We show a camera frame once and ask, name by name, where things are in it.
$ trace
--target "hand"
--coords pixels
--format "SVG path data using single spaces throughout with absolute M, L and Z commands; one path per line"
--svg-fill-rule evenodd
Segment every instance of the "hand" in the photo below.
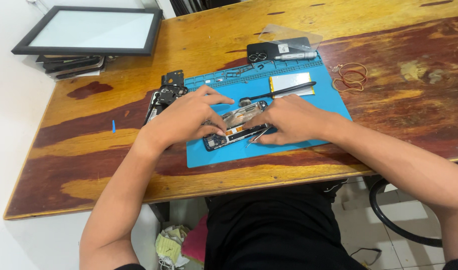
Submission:
M 212 133 L 225 136 L 226 123 L 210 107 L 218 103 L 233 104 L 234 100 L 203 85 L 178 98 L 148 122 L 142 127 L 138 139 L 155 142 L 164 150 L 172 144 L 199 139 Z M 207 120 L 217 126 L 202 125 Z
M 262 135 L 255 143 L 284 145 L 310 139 L 330 140 L 331 134 L 338 132 L 338 123 L 344 120 L 339 114 L 318 109 L 291 94 L 274 99 L 263 113 L 254 116 L 243 128 L 271 124 L 277 132 Z

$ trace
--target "blue silicone repair mat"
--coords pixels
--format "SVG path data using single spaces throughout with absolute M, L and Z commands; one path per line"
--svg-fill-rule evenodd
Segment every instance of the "blue silicone repair mat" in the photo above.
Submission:
M 337 112 L 347 119 L 352 120 L 339 93 L 332 88 L 332 79 L 319 55 L 313 60 L 262 61 L 255 63 L 254 66 L 255 68 L 252 68 L 252 65 L 246 65 L 187 78 L 184 80 L 184 84 L 190 91 L 195 91 L 201 85 L 207 84 L 222 95 L 234 99 L 236 103 L 233 105 L 217 104 L 212 106 L 216 113 L 224 114 L 237 109 L 238 101 L 242 97 L 269 93 L 270 76 L 309 72 L 311 80 L 317 82 L 314 85 L 315 95 L 306 95 L 302 96 L 302 98 L 316 107 Z M 260 100 L 265 100 L 268 104 L 272 101 L 271 98 L 262 98 Z M 326 143 L 319 140 L 309 140 L 283 146 L 251 144 L 246 148 L 248 141 L 249 138 L 240 140 L 211 152 L 205 149 L 202 139 L 187 142 L 187 167 L 193 168 L 219 162 L 222 163 Z

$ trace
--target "label on phone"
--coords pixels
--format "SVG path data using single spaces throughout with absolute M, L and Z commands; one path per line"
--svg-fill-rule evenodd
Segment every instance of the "label on phone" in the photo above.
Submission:
M 278 47 L 279 47 L 279 53 L 289 52 L 289 47 L 287 46 L 287 43 L 279 44 Z
M 153 120 L 154 117 L 156 117 L 156 116 L 157 116 L 157 109 L 156 109 L 156 108 L 153 108 L 153 109 L 152 109 L 152 112 L 151 112 L 151 115 L 149 116 L 149 121 L 150 121 L 150 120 Z

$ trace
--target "wooden tabletop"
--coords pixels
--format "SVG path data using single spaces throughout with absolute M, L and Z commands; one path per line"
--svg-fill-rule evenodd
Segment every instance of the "wooden tabletop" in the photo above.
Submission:
M 341 63 L 368 67 L 366 90 L 341 93 L 355 122 L 458 161 L 458 0 L 251 0 L 162 21 L 154 57 L 121 57 L 100 76 L 58 82 L 4 218 L 92 209 L 161 75 L 244 65 L 268 23 L 323 35 L 333 76 Z M 181 143 L 163 154 L 144 202 L 371 173 L 333 144 L 188 169 Z

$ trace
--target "person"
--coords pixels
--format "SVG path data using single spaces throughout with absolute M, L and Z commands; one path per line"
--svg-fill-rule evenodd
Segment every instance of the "person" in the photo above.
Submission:
M 102 192 L 82 233 L 81 270 L 141 270 L 130 233 L 162 152 L 172 144 L 223 134 L 226 125 L 210 108 L 233 104 L 208 86 L 177 99 L 140 130 Z M 210 120 L 217 126 L 201 125 Z M 297 95 L 276 98 L 244 128 L 272 124 L 277 132 L 255 143 L 332 142 L 428 205 L 441 224 L 445 270 L 458 269 L 458 165 Z M 213 198 L 207 220 L 206 270 L 365 269 L 341 245 L 329 200 L 311 184 L 230 193 Z

